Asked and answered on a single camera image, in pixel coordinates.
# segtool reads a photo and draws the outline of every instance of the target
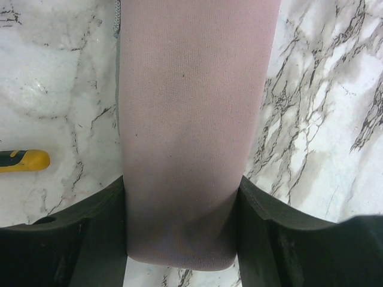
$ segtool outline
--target marble surface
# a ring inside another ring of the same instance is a hole
[[[113,0],[0,0],[0,149],[51,166],[0,174],[0,227],[32,223],[121,174]],[[383,2],[282,0],[245,174],[306,213],[383,212]],[[237,287],[238,264],[196,272],[128,260],[125,286]]]

